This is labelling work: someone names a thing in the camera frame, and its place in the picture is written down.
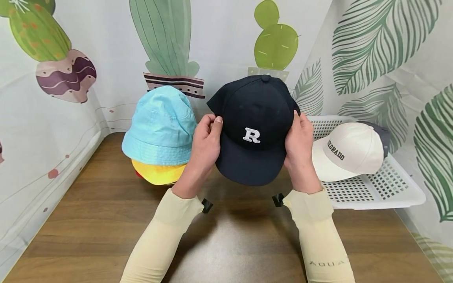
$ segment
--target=beige arm sleeve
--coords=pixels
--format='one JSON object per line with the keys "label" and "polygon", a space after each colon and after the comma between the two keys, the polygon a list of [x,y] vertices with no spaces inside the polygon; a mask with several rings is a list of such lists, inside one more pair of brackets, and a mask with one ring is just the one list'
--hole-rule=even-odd
{"label": "beige arm sleeve", "polygon": [[135,245],[120,283],[161,282],[181,237],[203,208],[198,198],[182,199],[168,189]]}
{"label": "beige arm sleeve", "polygon": [[325,190],[306,194],[292,190],[283,204],[299,229],[300,247],[310,283],[354,283],[354,274],[332,220]]}

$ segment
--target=wooden table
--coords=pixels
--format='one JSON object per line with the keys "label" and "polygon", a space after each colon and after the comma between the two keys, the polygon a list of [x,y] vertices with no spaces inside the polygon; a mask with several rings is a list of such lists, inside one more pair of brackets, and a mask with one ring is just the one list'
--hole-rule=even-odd
{"label": "wooden table", "polygon": [[[66,193],[5,283],[119,282],[135,243],[168,187],[138,178],[108,136]],[[265,187],[245,187],[213,170],[199,215],[164,282],[306,282],[298,232],[271,196],[290,191],[287,172]],[[337,210],[335,224],[358,283],[441,283],[393,210]]]}

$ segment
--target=navy baseball cap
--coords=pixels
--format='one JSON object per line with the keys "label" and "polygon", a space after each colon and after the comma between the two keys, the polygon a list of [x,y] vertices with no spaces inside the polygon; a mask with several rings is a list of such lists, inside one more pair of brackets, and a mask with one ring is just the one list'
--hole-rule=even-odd
{"label": "navy baseball cap", "polygon": [[299,107],[278,78],[256,75],[224,85],[207,102],[223,117],[217,168],[248,186],[263,186],[279,174],[284,141]]}

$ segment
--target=white embroidered letter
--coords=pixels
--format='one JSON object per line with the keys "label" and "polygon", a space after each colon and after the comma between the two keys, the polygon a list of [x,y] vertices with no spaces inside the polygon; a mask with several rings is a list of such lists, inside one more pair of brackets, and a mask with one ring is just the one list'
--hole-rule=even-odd
{"label": "white embroidered letter", "polygon": [[260,132],[250,128],[246,128],[246,131],[246,136],[242,138],[243,140],[250,142],[253,141],[255,144],[259,144],[261,142],[258,140],[258,138],[260,137]]}

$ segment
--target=cactus illustration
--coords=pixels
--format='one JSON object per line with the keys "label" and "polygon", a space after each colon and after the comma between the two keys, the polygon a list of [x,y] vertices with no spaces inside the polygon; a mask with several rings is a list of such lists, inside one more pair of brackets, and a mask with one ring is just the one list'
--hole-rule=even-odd
{"label": "cactus illustration", "polygon": [[264,0],[255,9],[255,20],[263,29],[255,43],[255,61],[259,68],[282,71],[293,60],[299,38],[296,31],[279,24],[277,5]]}
{"label": "cactus illustration", "polygon": [[38,4],[53,15],[55,0],[0,0],[0,17],[9,17],[14,10],[27,11],[29,4]]}
{"label": "cactus illustration", "polygon": [[0,16],[10,19],[11,32],[22,50],[40,62],[36,79],[52,97],[84,103],[96,81],[96,69],[52,17],[54,0],[0,0]]}
{"label": "cactus illustration", "polygon": [[190,0],[130,0],[130,11],[151,73],[188,77],[198,73],[198,63],[188,61]]}
{"label": "cactus illustration", "polygon": [[71,41],[57,21],[39,4],[23,6],[24,11],[10,12],[11,31],[19,46],[39,62],[65,58]]}

